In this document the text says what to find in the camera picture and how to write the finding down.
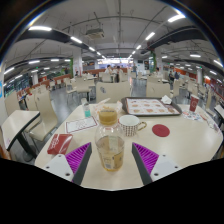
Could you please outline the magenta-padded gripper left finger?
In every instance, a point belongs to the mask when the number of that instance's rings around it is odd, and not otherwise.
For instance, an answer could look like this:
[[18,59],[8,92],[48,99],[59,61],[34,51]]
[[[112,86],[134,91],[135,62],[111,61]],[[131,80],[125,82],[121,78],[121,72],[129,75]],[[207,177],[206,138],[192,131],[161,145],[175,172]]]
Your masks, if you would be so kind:
[[91,143],[87,143],[66,155],[56,155],[43,167],[43,169],[65,180],[73,182],[76,185],[80,185],[91,153]]

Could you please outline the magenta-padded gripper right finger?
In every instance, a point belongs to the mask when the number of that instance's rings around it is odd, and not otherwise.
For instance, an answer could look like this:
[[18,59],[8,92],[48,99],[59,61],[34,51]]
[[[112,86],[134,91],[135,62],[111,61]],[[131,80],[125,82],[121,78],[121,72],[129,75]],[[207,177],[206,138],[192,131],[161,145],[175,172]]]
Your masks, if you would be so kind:
[[159,155],[137,143],[132,144],[132,154],[144,185],[181,170],[166,154]]

